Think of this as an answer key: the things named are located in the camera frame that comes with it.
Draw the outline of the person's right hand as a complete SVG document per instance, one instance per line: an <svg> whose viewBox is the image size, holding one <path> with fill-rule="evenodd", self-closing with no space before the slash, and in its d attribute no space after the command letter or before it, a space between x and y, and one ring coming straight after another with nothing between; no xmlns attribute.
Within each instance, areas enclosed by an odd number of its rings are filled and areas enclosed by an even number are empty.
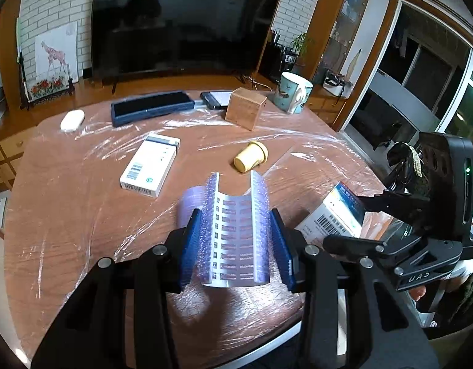
<svg viewBox="0 0 473 369"><path fill-rule="evenodd" d="M422 297L425 296L426 292L427 292L427 288L424 285L422 285L422 286L410 289L408 291L408 294L415 302L418 302Z"/></svg>

